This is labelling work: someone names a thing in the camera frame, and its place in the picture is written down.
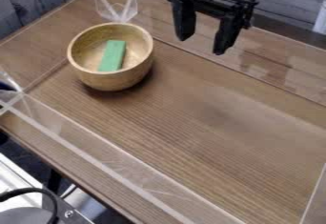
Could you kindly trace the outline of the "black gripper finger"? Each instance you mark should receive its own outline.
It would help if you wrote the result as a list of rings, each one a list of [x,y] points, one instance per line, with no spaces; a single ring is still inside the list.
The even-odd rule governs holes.
[[[221,25],[215,33],[213,46],[213,52],[217,55],[223,55],[234,45],[245,23],[245,13],[242,10],[229,11],[221,16]]]
[[[197,13],[191,0],[173,0],[173,13],[177,37],[181,41],[195,33]]]

